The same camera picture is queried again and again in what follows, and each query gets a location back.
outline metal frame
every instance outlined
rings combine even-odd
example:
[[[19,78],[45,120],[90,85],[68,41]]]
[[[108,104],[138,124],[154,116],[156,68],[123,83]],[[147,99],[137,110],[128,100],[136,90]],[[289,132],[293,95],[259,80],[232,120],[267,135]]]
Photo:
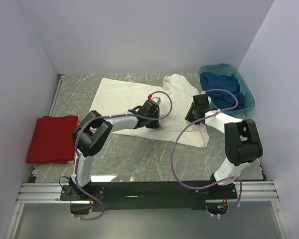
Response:
[[[60,86],[64,79],[64,75],[60,76],[60,80],[55,92],[53,103],[51,106],[50,116],[52,115]],[[36,165],[32,176],[36,176]],[[235,182],[236,191],[239,192],[239,184]],[[25,204],[70,204],[70,201],[60,201],[61,187],[58,183],[23,183],[21,185],[14,211],[7,228],[5,239],[14,239],[20,222]],[[222,200],[206,200],[207,203],[222,202]],[[273,181],[245,181],[243,182],[243,191],[241,202],[272,202],[273,210],[276,216],[277,224],[282,239],[291,239],[287,222],[285,220],[279,197],[276,192]],[[89,201],[76,201],[76,204],[89,204]]]

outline plastic bin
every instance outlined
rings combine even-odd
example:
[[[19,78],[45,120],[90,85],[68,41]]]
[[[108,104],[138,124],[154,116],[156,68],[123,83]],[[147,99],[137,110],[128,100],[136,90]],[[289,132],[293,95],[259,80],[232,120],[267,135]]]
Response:
[[[218,65],[210,65],[210,66],[203,66],[199,69],[198,75],[200,76],[201,73],[208,71],[211,73],[219,74],[219,75],[226,75],[226,76],[235,76],[238,80],[240,85],[240,92],[245,97],[245,105],[243,109],[240,110],[233,110],[233,111],[226,111],[225,113],[230,116],[241,115],[249,110],[251,110],[255,106],[255,100],[253,95],[250,93],[248,87],[246,86],[243,78],[240,76],[238,71],[235,67],[229,64],[218,64]]]

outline table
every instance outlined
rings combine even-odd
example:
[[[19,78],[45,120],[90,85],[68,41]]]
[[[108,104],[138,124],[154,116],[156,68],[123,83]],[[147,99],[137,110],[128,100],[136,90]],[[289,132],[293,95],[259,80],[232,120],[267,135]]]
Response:
[[[171,74],[89,74],[62,75],[51,115],[77,115],[79,121],[89,112],[102,78],[163,86]],[[182,74],[189,83],[202,91],[198,74]],[[181,180],[209,180],[225,159],[224,134],[207,126],[210,136],[207,148],[178,144],[174,165]],[[102,181],[171,181],[169,157],[172,142],[110,134],[103,149],[95,156],[91,179]],[[55,183],[63,175],[70,176],[73,164],[39,165],[36,183]],[[242,180],[263,180],[259,161],[246,167]]]

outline white cloth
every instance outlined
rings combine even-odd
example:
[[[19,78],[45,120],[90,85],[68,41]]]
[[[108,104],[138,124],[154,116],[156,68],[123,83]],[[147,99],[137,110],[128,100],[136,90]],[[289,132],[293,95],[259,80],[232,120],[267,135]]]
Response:
[[[165,91],[173,102],[170,115],[159,121],[161,128],[148,129],[142,127],[133,130],[124,129],[113,133],[175,142],[180,131],[188,124],[184,118],[193,101],[192,96],[199,94],[198,90],[181,75],[174,74],[165,77],[163,87],[103,78],[90,110],[96,110],[102,115],[124,113],[135,106],[143,105],[148,95],[154,91]],[[167,96],[157,93],[153,97],[160,97],[160,116],[166,115],[170,109]],[[188,128],[178,143],[205,148],[208,141],[209,135],[206,126],[200,124]]]

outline white wall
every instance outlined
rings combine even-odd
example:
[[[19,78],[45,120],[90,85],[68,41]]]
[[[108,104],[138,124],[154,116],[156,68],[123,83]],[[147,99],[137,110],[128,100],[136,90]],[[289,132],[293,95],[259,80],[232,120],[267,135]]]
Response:
[[[238,67],[273,0],[19,0],[58,73]]]
[[[49,113],[57,74],[15,0],[0,0],[0,238],[21,182],[36,119]]]
[[[239,67],[256,107],[262,165],[299,239],[299,0],[276,0]]]

